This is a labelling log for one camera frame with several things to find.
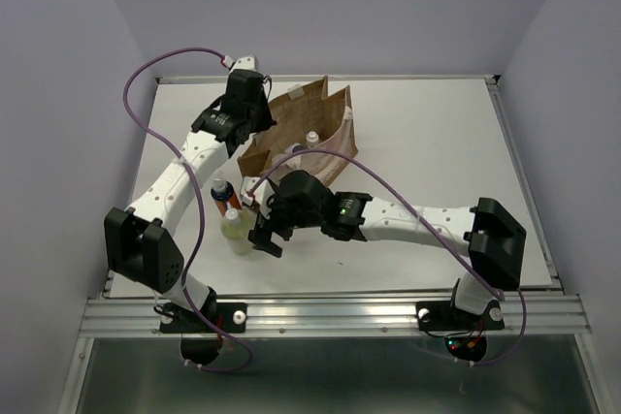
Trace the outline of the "yellow clear liquid bottle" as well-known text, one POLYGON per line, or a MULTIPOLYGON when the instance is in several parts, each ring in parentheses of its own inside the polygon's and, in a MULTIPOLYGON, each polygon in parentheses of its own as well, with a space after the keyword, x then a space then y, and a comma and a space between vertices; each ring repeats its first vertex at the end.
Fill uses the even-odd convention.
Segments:
POLYGON ((306 147, 314 148, 321 143, 319 135, 315 131, 309 131, 306 134, 306 147))

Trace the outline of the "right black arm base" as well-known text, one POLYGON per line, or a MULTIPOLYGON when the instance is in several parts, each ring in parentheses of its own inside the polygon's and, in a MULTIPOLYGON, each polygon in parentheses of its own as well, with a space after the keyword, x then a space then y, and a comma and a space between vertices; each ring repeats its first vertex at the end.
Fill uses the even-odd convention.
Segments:
POLYGON ((416 305, 420 332, 442 338, 449 354, 458 361, 481 363, 487 352, 487 332, 505 328, 498 301, 487 304, 481 315, 455 307, 451 301, 426 301, 416 305))

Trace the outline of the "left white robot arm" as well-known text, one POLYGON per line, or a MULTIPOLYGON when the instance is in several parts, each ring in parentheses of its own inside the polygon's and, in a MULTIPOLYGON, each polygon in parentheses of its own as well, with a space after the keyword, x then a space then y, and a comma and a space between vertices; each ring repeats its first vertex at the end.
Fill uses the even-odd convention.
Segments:
POLYGON ((104 219, 109 268, 181 307, 182 319, 196 331, 214 323, 215 293, 183 272, 185 260, 174 233, 208 178, 251 134, 275 125, 264 80, 254 70, 232 70, 219 102, 192 123, 182 147, 157 180, 129 207, 114 207, 104 219))

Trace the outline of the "brown canvas tote bag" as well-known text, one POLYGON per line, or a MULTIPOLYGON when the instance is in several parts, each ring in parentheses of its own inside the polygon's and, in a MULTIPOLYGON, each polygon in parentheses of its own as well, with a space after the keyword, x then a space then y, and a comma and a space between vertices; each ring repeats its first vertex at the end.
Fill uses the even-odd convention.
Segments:
POLYGON ((313 149, 328 149, 350 158, 358 154, 355 141, 353 106, 350 87, 330 94, 329 80, 323 77, 298 85, 269 103, 277 123, 252 138, 238 158, 243 176, 261 176, 287 155, 284 150, 294 143, 306 147, 306 134, 315 131, 321 143, 313 149))

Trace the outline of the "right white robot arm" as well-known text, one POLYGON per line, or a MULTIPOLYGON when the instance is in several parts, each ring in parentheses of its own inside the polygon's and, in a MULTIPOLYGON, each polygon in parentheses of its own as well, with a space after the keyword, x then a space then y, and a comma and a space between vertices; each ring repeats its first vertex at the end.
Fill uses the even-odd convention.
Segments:
POLYGON ((408 242, 445 249, 465 268, 446 304, 449 321, 468 327, 488 304, 520 287, 526 231, 498 201, 481 198, 473 207, 407 207, 367 193, 333 192, 315 176, 297 170, 280 182, 247 176, 242 203, 257 214, 248 238, 275 257, 272 240, 317 228, 339 241, 408 242))

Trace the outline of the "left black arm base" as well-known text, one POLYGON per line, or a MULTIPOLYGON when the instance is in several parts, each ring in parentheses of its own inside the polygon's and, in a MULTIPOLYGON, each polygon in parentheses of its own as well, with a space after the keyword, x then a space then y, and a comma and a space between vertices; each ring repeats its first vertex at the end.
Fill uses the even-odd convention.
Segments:
MULTIPOLYGON (((193 311, 174 303, 156 304, 154 312, 160 318, 159 332, 181 337, 180 354, 197 368, 215 369, 214 362, 223 353, 225 338, 208 326, 193 311)), ((247 304, 218 303, 209 317, 219 330, 228 334, 245 332, 247 304)))

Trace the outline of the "white bottle black cap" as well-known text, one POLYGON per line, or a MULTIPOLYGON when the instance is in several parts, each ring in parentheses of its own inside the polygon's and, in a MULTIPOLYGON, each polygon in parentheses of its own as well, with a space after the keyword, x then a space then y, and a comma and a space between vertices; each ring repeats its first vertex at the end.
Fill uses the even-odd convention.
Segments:
POLYGON ((285 154, 292 154, 301 150, 304 150, 305 147, 300 144, 300 143, 294 143, 291 146, 289 146, 287 149, 284 150, 285 154))

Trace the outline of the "green lotion bottle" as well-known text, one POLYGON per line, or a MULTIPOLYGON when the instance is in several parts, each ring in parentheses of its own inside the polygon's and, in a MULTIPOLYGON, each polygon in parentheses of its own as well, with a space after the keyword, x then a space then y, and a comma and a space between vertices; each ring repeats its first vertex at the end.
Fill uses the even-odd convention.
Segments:
POLYGON ((253 226, 253 217, 246 210, 229 207, 221 218, 220 232, 235 254, 246 255, 253 250, 248 239, 253 226))

